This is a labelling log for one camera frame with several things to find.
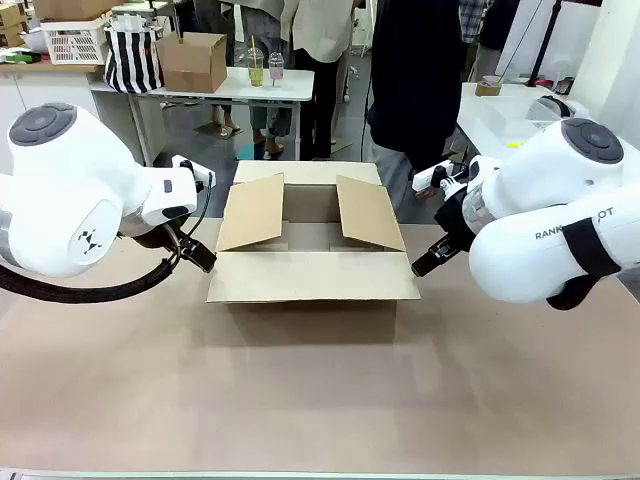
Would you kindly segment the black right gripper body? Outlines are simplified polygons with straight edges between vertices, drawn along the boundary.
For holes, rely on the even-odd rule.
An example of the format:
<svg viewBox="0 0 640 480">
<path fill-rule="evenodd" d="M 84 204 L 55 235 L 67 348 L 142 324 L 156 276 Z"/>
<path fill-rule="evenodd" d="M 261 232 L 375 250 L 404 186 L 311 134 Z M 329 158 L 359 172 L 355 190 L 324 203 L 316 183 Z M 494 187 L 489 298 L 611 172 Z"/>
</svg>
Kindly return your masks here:
<svg viewBox="0 0 640 480">
<path fill-rule="evenodd" d="M 466 191 L 458 191 L 437 210 L 434 219 L 446 232 L 445 238 L 451 246 L 470 246 L 475 234 L 467 225 L 462 212 Z"/>
</svg>

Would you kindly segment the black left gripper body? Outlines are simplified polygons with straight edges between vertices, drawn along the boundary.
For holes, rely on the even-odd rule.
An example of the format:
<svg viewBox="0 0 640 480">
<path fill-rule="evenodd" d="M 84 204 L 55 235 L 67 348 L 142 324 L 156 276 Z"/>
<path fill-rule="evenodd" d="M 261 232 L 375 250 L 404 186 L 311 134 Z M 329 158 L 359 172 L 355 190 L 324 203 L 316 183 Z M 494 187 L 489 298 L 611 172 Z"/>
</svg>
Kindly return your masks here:
<svg viewBox="0 0 640 480">
<path fill-rule="evenodd" d="M 183 221 L 169 221 L 162 225 L 150 226 L 144 223 L 122 222 L 118 235 L 132 238 L 147 249 L 174 249 L 184 236 L 181 231 L 183 224 Z"/>
</svg>

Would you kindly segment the large brown cardboard box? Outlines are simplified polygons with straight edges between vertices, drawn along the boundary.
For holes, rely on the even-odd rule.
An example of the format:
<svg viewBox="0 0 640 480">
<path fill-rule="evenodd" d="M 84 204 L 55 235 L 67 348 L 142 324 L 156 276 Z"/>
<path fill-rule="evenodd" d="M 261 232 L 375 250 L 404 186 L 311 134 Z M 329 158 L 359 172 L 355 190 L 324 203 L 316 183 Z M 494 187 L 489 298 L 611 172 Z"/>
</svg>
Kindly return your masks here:
<svg viewBox="0 0 640 480">
<path fill-rule="evenodd" d="M 215 253 L 210 303 L 421 297 L 372 163 L 240 162 Z"/>
</svg>

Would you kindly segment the small brown cardboard box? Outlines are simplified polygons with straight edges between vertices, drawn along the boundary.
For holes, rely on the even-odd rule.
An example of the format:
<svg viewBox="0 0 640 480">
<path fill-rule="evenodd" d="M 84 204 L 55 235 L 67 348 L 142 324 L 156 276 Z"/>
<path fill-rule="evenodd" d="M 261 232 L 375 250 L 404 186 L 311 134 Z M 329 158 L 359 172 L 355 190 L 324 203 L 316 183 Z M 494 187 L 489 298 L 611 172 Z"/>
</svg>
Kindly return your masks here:
<svg viewBox="0 0 640 480">
<path fill-rule="evenodd" d="M 227 78 L 224 34 L 172 33 L 157 42 L 165 87 L 176 92 L 214 93 Z"/>
</svg>

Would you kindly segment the plain cardboard box on cabinet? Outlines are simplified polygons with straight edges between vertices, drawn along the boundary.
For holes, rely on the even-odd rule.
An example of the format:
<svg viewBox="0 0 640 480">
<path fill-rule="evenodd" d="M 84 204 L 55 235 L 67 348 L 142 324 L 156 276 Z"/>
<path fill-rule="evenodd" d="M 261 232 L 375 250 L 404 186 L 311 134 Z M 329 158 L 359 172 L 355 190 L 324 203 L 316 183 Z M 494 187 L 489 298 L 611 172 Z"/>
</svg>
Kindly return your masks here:
<svg viewBox="0 0 640 480">
<path fill-rule="evenodd" d="M 122 5 L 125 0 L 32 0 L 35 15 L 41 21 L 94 20 Z"/>
</svg>

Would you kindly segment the printed cardboard box on cabinet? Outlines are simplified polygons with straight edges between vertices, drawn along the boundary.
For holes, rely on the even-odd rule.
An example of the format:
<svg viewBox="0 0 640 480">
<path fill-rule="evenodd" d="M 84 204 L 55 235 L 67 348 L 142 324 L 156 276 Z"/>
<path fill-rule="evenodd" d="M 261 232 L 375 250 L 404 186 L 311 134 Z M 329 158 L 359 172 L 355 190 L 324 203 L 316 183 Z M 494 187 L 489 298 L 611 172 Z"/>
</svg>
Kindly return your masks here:
<svg viewBox="0 0 640 480">
<path fill-rule="evenodd" d="M 23 45 L 21 35 L 27 29 L 27 16 L 22 4 L 0 3 L 0 48 Z"/>
</svg>

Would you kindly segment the wide white table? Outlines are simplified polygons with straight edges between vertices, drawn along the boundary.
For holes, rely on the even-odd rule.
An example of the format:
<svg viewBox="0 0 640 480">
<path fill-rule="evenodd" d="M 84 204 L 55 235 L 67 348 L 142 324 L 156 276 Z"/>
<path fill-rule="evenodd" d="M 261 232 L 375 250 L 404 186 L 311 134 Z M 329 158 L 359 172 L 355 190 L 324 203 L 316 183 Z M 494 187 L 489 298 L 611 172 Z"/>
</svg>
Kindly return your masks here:
<svg viewBox="0 0 640 480">
<path fill-rule="evenodd" d="M 457 126 L 464 134 L 474 150 L 484 156 L 506 159 L 524 143 L 506 144 L 494 135 L 483 123 L 482 97 L 475 95 L 476 85 L 465 83 L 462 86 L 462 98 L 457 119 Z M 559 105 L 564 104 L 571 116 L 589 118 L 588 109 L 575 100 L 556 94 L 544 87 L 526 87 L 518 84 L 504 84 L 499 96 L 537 99 L 542 105 L 554 111 L 559 117 L 562 112 Z"/>
</svg>

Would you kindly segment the clear plastic container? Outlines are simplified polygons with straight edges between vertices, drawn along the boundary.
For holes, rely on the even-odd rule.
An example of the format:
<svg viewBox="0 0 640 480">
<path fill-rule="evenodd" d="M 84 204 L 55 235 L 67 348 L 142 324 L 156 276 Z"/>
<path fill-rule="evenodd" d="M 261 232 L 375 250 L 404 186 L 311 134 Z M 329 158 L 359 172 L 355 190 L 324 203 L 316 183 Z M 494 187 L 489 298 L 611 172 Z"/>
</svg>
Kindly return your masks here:
<svg viewBox="0 0 640 480">
<path fill-rule="evenodd" d="M 482 97 L 483 123 L 506 144 L 524 143 L 560 117 L 537 99 Z"/>
</svg>

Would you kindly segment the person in navy sweatshirt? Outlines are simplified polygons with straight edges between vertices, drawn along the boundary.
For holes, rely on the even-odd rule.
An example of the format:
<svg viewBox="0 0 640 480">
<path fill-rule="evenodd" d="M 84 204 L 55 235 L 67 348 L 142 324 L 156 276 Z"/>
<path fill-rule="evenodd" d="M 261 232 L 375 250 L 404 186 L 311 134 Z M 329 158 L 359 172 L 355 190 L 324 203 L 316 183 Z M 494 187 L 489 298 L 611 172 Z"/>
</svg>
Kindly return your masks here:
<svg viewBox="0 0 640 480">
<path fill-rule="evenodd" d="M 379 0 L 367 113 L 371 155 L 398 208 L 410 177 L 440 162 L 461 102 L 458 0 Z"/>
</svg>

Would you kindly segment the person in grey trousers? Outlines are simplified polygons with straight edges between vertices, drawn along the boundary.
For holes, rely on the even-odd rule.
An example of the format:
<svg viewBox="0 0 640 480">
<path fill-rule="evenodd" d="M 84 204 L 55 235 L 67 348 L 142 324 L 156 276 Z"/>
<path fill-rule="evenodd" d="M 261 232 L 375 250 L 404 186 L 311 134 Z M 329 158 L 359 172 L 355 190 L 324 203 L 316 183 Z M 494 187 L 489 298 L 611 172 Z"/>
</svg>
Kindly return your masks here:
<svg viewBox="0 0 640 480">
<path fill-rule="evenodd" d="M 294 56 L 290 42 L 281 38 L 281 14 L 284 0 L 237 0 L 246 47 L 263 55 L 264 68 L 272 54 L 281 54 L 284 68 L 291 69 Z M 250 121 L 255 144 L 266 144 L 271 155 L 283 152 L 284 146 L 277 142 L 279 137 L 290 133 L 292 111 L 287 108 L 252 107 Z"/>
</svg>

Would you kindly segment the white table with metal legs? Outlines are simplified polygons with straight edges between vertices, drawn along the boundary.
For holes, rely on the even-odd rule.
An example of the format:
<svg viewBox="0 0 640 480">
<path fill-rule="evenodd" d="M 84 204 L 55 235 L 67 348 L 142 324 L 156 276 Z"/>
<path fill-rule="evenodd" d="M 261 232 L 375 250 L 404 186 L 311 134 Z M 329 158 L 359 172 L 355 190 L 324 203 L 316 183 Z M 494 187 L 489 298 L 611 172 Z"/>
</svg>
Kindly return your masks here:
<svg viewBox="0 0 640 480">
<path fill-rule="evenodd" d="M 152 166 L 157 154 L 152 154 L 147 146 L 144 121 L 140 108 L 142 98 L 154 98 L 158 102 L 186 104 L 238 105 L 265 108 L 287 108 L 292 111 L 294 120 L 294 159 L 300 159 L 300 111 L 304 102 L 311 99 L 314 73 L 307 70 L 286 70 L 284 79 L 278 86 L 253 87 L 250 84 L 248 69 L 228 67 L 227 77 L 213 93 L 196 91 L 171 91 L 166 87 L 142 94 L 127 94 L 127 102 L 133 115 L 133 123 L 140 142 L 142 159 L 146 166 Z"/>
</svg>

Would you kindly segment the black white striped bag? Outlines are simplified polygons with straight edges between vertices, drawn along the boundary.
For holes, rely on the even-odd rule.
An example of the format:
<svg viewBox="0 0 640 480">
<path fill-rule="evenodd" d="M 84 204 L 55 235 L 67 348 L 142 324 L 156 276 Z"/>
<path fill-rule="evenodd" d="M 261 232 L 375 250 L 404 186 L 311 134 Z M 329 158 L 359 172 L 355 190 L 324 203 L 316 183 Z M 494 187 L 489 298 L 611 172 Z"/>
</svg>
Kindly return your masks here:
<svg viewBox="0 0 640 480">
<path fill-rule="evenodd" d="M 105 29 L 108 54 L 104 81 L 120 93 L 143 94 L 165 85 L 153 30 L 121 32 Z"/>
</svg>

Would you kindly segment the white cabinet wooden top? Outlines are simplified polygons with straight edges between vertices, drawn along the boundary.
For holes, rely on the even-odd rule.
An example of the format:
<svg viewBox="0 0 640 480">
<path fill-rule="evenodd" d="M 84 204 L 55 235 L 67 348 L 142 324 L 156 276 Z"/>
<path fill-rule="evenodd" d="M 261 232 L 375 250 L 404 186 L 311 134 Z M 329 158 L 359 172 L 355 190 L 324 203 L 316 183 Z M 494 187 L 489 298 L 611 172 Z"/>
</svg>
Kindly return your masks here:
<svg viewBox="0 0 640 480">
<path fill-rule="evenodd" d="M 44 103 L 71 103 L 98 116 L 90 88 L 96 65 L 0 64 L 0 173 L 12 172 L 7 132 L 26 110 Z"/>
</svg>

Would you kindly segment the plastic cup yellow straw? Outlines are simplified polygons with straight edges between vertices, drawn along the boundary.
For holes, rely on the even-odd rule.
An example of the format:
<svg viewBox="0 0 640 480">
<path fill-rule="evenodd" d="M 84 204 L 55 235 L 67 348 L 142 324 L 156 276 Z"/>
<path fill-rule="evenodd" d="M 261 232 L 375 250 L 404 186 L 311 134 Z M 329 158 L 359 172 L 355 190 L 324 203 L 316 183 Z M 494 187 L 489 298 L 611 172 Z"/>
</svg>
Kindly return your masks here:
<svg viewBox="0 0 640 480">
<path fill-rule="evenodd" d="M 262 87 L 264 85 L 264 54 L 259 48 L 254 35 L 251 35 L 246 61 L 251 86 Z"/>
</svg>

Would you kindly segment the white board panel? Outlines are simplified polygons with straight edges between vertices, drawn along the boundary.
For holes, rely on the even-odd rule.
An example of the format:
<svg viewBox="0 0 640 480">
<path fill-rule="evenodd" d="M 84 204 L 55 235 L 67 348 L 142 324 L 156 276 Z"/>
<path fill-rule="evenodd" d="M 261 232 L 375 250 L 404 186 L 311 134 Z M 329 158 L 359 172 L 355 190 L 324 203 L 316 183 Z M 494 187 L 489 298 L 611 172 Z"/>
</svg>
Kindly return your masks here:
<svg viewBox="0 0 640 480">
<path fill-rule="evenodd" d="M 532 72 L 555 0 L 521 0 L 495 74 L 525 82 Z M 563 0 L 539 77 L 553 82 L 577 75 L 602 0 Z"/>
</svg>

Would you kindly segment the person in plaid shirt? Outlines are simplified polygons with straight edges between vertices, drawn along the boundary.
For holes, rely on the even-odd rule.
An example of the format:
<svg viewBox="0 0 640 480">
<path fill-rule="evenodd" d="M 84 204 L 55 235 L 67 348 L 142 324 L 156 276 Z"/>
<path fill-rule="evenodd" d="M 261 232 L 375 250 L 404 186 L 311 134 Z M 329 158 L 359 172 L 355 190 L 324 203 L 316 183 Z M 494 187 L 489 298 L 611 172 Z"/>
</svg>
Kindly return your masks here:
<svg viewBox="0 0 640 480">
<path fill-rule="evenodd" d="M 501 51 L 479 47 L 477 42 L 483 26 L 483 17 L 494 0 L 459 0 L 459 19 L 462 33 L 461 81 L 474 78 L 477 51 L 480 51 L 480 75 L 491 75 L 501 56 Z"/>
</svg>

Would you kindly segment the black stand pole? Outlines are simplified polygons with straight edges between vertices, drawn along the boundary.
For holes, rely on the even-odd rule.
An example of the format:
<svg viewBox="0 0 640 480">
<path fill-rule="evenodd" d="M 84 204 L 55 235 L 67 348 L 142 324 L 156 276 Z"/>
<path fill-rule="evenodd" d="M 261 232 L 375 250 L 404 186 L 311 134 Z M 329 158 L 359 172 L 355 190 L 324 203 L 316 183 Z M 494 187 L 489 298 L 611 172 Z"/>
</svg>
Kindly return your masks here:
<svg viewBox="0 0 640 480">
<path fill-rule="evenodd" d="M 555 2 L 553 4 L 552 10 L 551 10 L 551 15 L 550 15 L 550 18 L 549 18 L 549 21 L 548 21 L 548 24 L 547 24 L 547 27 L 546 27 L 546 30 L 545 30 L 545 34 L 544 34 L 543 40 L 541 42 L 541 45 L 540 45 L 540 48 L 539 48 L 539 51 L 538 51 L 534 66 L 533 66 L 532 72 L 531 72 L 531 74 L 529 76 L 529 79 L 525 83 L 525 85 L 527 87 L 532 88 L 532 87 L 536 86 L 536 83 L 537 83 L 537 80 L 538 80 L 538 77 L 539 77 L 539 72 L 540 72 L 544 57 L 546 55 L 546 51 L 548 49 L 548 46 L 549 46 L 549 43 L 550 43 L 550 40 L 551 40 L 551 36 L 553 34 L 553 31 L 554 31 L 558 16 L 559 16 L 560 11 L 562 9 L 562 2 L 563 2 L 563 0 L 555 0 Z"/>
</svg>

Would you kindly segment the white plastic basket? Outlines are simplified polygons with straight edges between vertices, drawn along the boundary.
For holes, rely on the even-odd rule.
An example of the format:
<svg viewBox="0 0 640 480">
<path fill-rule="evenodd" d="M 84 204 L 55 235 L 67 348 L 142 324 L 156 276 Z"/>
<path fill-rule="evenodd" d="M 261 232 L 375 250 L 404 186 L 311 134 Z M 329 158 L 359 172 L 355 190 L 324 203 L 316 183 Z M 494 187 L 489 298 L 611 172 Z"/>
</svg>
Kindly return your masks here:
<svg viewBox="0 0 640 480">
<path fill-rule="evenodd" d="M 54 65 L 104 65 L 108 45 L 106 16 L 91 21 L 43 22 L 48 54 Z"/>
</svg>

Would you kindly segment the white bowl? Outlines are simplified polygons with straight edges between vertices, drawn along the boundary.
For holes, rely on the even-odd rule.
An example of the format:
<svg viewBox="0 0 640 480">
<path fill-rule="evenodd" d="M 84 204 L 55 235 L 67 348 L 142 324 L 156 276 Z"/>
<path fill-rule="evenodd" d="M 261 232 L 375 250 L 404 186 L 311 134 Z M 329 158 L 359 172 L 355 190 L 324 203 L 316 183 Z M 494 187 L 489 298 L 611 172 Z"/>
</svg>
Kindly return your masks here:
<svg viewBox="0 0 640 480">
<path fill-rule="evenodd" d="M 20 37 L 30 50 L 40 54 L 48 53 L 45 33 L 41 27 L 23 31 Z"/>
</svg>

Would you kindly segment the person in beige top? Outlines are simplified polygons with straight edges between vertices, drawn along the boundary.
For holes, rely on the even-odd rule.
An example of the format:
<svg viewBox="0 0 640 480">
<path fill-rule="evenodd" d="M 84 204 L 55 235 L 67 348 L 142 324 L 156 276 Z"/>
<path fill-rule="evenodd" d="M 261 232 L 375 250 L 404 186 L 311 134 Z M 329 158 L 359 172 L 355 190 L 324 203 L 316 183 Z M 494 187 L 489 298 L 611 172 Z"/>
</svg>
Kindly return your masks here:
<svg viewBox="0 0 640 480">
<path fill-rule="evenodd" d="M 350 45 L 352 0 L 284 0 L 281 38 L 290 42 L 294 68 L 314 74 L 311 99 L 300 111 L 300 158 L 331 155 L 340 59 Z"/>
</svg>

